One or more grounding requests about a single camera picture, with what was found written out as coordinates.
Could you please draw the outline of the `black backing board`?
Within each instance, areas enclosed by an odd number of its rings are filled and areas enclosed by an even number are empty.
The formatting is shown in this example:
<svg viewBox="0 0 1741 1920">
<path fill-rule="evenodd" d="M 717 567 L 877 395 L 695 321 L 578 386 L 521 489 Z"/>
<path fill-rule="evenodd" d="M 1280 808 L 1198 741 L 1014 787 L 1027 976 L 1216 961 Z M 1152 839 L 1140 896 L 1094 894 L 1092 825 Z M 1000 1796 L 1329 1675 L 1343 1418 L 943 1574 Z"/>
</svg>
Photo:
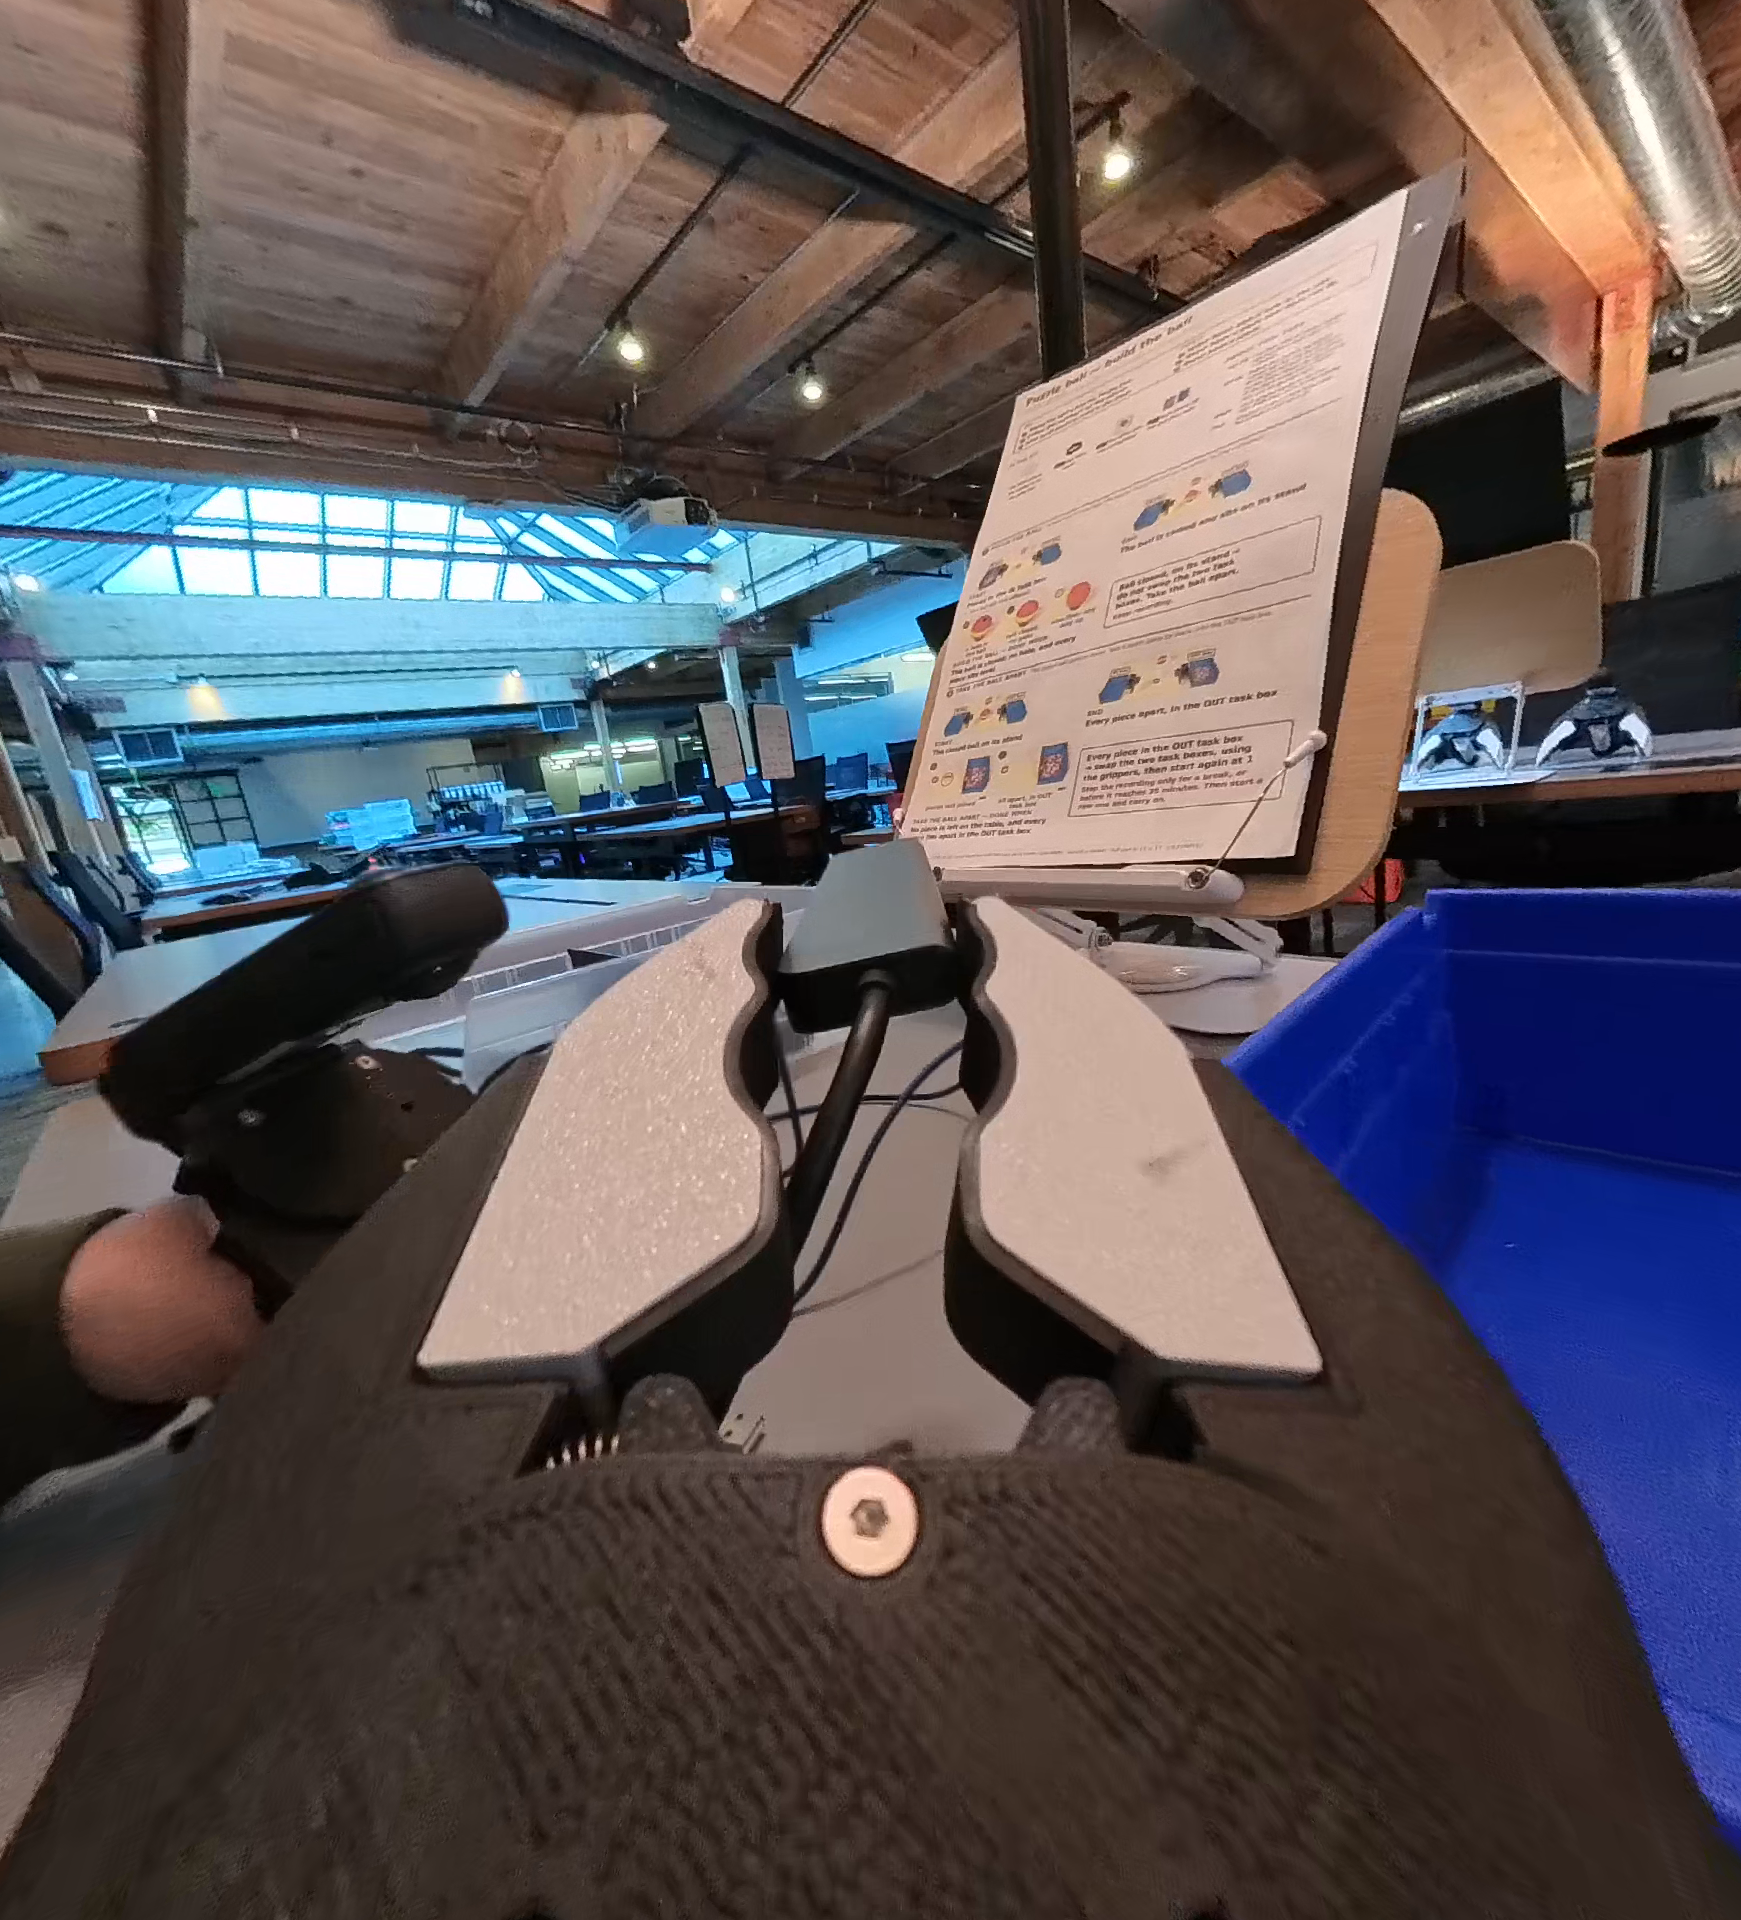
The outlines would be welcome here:
<svg viewBox="0 0 1741 1920">
<path fill-rule="evenodd" d="M 1357 431 L 1348 495 L 1337 549 L 1337 577 L 1334 587 L 1329 648 L 1321 686 L 1319 727 L 1325 735 L 1321 750 L 1307 760 L 1307 781 L 1299 833 L 1294 854 L 1286 859 L 1292 875 L 1314 869 L 1323 839 L 1325 803 L 1334 783 L 1345 771 L 1348 750 L 1360 745 L 1366 727 L 1350 718 L 1354 671 L 1360 666 L 1360 624 L 1364 598 L 1373 583 L 1377 565 L 1379 508 L 1385 467 L 1402 419 L 1410 364 L 1423 328 L 1438 263 L 1448 232 L 1459 220 L 1464 189 L 1464 160 L 1455 158 L 1429 177 L 1417 178 L 1408 191 L 1375 208 L 1375 213 L 1394 216 L 1396 233 L 1379 252 L 1384 304 L 1373 343 L 1364 354 L 1366 389 L 1357 414 Z"/>
</svg>

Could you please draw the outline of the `person's left hand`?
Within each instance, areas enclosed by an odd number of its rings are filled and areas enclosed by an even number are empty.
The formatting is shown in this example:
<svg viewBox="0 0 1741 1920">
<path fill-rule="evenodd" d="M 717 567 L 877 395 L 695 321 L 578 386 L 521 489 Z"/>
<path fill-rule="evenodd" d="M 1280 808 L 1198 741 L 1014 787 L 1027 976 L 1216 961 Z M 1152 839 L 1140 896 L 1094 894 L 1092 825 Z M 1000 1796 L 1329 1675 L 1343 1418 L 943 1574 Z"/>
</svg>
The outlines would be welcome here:
<svg viewBox="0 0 1741 1920">
<path fill-rule="evenodd" d="M 255 1289 L 215 1247 L 217 1218 L 172 1196 L 100 1226 L 60 1291 L 65 1356 L 114 1404 L 217 1401 L 258 1344 Z"/>
</svg>

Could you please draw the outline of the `black monitor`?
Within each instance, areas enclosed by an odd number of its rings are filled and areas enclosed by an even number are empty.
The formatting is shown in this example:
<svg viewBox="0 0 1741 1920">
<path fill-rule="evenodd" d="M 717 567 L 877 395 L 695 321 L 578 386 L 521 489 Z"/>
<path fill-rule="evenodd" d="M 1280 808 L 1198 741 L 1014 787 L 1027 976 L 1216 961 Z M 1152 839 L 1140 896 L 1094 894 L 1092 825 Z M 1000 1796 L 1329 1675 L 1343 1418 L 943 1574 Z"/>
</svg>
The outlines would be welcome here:
<svg viewBox="0 0 1741 1920">
<path fill-rule="evenodd" d="M 1603 611 L 1603 672 L 1655 737 L 1741 723 L 1741 573 Z"/>
</svg>

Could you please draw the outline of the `white ceiling projector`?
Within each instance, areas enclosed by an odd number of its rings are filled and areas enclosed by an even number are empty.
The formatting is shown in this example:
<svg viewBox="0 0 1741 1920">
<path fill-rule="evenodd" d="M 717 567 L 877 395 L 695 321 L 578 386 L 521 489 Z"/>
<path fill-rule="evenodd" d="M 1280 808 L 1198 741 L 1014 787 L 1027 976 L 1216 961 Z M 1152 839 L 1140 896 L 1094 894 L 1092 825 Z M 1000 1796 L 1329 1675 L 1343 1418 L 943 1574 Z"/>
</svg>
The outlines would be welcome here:
<svg viewBox="0 0 1741 1920">
<path fill-rule="evenodd" d="M 691 494 L 643 495 L 624 504 L 614 527 L 617 559 L 636 568 L 695 567 L 717 517 Z"/>
</svg>

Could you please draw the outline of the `idle black white gripper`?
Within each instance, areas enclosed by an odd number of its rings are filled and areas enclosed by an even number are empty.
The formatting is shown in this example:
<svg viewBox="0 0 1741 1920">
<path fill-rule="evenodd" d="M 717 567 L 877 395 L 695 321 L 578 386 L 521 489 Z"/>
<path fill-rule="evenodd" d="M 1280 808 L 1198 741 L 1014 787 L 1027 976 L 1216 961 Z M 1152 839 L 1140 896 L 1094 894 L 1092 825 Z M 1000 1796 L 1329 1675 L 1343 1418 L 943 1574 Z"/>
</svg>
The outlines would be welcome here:
<svg viewBox="0 0 1741 1920">
<path fill-rule="evenodd" d="M 1576 703 L 1545 733 L 1533 769 L 1548 769 L 1563 753 L 1585 753 L 1604 763 L 1630 756 L 1649 763 L 1653 730 L 1647 712 L 1608 679 L 1587 682 Z"/>
</svg>

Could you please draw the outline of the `beige board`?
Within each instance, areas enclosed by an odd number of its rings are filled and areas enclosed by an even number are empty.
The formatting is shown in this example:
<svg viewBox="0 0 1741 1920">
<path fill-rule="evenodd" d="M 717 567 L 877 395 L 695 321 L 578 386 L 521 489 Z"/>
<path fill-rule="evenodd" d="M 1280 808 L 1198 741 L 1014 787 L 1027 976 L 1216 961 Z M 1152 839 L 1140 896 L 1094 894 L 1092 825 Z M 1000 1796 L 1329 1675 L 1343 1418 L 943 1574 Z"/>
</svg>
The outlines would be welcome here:
<svg viewBox="0 0 1741 1920">
<path fill-rule="evenodd" d="M 1555 692 L 1603 668 L 1603 568 L 1587 543 L 1563 540 L 1436 579 L 1415 694 L 1482 685 Z"/>
</svg>

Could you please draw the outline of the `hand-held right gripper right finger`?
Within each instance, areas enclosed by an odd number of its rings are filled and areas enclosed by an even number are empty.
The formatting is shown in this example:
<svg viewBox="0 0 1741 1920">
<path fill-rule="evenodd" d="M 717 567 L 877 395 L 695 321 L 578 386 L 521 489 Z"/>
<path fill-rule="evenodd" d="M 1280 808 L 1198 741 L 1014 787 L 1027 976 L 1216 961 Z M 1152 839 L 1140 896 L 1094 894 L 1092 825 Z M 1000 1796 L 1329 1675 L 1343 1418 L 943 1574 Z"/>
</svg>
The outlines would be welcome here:
<svg viewBox="0 0 1741 1920">
<path fill-rule="evenodd" d="M 963 1089 L 943 1299 L 1031 1404 L 1092 1378 L 1119 1412 L 1185 1384 L 1323 1373 L 1196 1062 L 1158 1015 L 997 899 L 959 907 Z"/>
</svg>

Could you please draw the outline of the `black metal pole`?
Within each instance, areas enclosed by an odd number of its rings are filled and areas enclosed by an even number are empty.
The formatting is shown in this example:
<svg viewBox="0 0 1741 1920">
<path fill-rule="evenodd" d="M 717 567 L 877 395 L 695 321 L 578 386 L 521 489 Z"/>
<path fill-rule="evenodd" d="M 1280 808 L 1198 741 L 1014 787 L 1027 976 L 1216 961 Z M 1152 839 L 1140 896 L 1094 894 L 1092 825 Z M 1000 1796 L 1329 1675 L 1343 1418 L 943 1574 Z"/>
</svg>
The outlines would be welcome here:
<svg viewBox="0 0 1741 1920">
<path fill-rule="evenodd" d="M 1064 3 L 1019 3 L 1033 288 L 1043 378 L 1086 357 L 1086 297 Z"/>
</svg>

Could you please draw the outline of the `clear plastic bin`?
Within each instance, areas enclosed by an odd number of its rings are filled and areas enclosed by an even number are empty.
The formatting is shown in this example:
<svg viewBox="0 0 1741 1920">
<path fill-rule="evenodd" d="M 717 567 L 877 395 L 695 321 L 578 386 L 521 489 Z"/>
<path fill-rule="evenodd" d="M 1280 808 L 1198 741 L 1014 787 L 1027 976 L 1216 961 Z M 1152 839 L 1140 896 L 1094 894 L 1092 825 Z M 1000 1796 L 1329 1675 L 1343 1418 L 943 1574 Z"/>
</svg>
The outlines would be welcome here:
<svg viewBox="0 0 1741 1920">
<path fill-rule="evenodd" d="M 478 1092 L 511 1060 L 556 1043 L 590 1005 L 737 901 L 793 919 L 805 887 L 730 882 L 506 882 L 511 929 L 466 980 L 462 1081 Z"/>
</svg>

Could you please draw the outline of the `grey desk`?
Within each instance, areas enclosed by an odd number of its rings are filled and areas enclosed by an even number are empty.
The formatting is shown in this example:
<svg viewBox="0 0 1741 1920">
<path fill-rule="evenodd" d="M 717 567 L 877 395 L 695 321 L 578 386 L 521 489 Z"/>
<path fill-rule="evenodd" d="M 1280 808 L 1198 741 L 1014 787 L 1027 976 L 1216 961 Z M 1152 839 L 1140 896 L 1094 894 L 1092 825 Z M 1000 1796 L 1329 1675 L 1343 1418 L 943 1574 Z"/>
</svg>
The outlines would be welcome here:
<svg viewBox="0 0 1741 1920">
<path fill-rule="evenodd" d="M 575 1451 L 551 1381 L 417 1368 L 517 1068 L 317 1269 L 116 1591 L 0 1917 L 1159 1917 L 1276 1799 L 1305 1681 L 1224 1641 L 1248 1550 L 1025 1412 L 900 1281 L 795 1323 L 717 1437 L 657 1350 Z"/>
</svg>

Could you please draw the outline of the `blue plastic bin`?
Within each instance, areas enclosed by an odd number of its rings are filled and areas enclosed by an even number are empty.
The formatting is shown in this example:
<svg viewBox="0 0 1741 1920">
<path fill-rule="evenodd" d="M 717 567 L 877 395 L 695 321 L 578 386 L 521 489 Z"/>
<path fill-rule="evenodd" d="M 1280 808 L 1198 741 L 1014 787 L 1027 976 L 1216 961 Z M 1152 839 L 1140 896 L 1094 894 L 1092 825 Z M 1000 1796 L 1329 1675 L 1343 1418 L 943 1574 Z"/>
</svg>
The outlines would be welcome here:
<svg viewBox="0 0 1741 1920">
<path fill-rule="evenodd" d="M 1538 1418 L 1741 1851 L 1741 892 L 1434 894 L 1229 1069 Z"/>
</svg>

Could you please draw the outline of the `instruction sheet on stand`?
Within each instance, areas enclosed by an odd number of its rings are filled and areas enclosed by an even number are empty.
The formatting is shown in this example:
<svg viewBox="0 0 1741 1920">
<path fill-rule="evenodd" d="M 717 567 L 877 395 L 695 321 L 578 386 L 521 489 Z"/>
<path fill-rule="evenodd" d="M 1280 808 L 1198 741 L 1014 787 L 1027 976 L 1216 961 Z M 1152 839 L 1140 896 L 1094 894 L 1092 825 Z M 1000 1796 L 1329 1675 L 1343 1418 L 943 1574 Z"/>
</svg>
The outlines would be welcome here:
<svg viewBox="0 0 1741 1920">
<path fill-rule="evenodd" d="M 1337 703 L 1337 723 L 1304 763 L 1319 808 L 1309 854 L 1292 874 L 1238 874 L 1229 839 L 1216 858 L 1136 867 L 1028 869 L 1002 856 L 930 858 L 951 901 L 1000 898 L 1053 915 L 1137 915 L 1211 925 L 1224 948 L 1156 951 L 1180 980 L 1145 991 L 1182 1033 L 1241 1040 L 1321 981 L 1329 964 L 1287 957 L 1274 931 L 1305 922 L 1364 880 L 1385 852 L 1405 753 L 1413 675 L 1439 573 L 1429 508 L 1385 487 L 1367 554 L 1362 607 Z"/>
</svg>

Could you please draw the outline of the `silver ribbed air duct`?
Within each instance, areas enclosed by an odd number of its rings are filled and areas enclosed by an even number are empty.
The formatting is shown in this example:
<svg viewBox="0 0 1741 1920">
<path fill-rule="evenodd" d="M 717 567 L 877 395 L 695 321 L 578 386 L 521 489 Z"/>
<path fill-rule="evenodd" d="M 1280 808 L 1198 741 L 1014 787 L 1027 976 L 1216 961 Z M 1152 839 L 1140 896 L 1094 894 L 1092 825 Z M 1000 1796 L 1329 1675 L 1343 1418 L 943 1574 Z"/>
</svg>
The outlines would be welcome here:
<svg viewBox="0 0 1741 1920">
<path fill-rule="evenodd" d="M 1538 3 L 1679 294 L 1656 308 L 1656 349 L 1741 313 L 1741 188 L 1679 3 Z"/>
</svg>

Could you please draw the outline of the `wooden table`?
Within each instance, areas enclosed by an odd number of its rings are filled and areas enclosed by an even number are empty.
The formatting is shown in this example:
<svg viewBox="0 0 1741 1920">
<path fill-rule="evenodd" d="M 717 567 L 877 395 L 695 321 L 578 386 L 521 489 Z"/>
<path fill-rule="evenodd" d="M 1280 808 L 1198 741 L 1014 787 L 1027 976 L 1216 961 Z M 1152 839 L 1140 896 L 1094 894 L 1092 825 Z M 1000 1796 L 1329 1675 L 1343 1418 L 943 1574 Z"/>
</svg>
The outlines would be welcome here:
<svg viewBox="0 0 1741 1920">
<path fill-rule="evenodd" d="M 1682 885 L 1741 869 L 1741 729 L 1651 759 L 1560 756 L 1514 781 L 1399 793 L 1385 856 L 1511 889 Z"/>
</svg>

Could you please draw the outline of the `slim grey USB hub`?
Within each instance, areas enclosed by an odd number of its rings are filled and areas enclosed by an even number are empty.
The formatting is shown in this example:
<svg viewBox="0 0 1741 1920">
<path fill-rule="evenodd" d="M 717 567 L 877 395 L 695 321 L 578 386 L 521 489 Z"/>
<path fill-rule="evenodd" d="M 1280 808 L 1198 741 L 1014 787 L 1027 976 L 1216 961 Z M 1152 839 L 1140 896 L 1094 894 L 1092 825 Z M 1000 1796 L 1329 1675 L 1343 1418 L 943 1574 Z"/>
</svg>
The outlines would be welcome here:
<svg viewBox="0 0 1741 1920">
<path fill-rule="evenodd" d="M 779 1001 L 800 1035 L 851 1028 L 867 985 L 888 988 L 888 1014 L 952 1001 L 961 968 L 924 847 L 892 839 L 837 856 L 786 934 Z"/>
</svg>

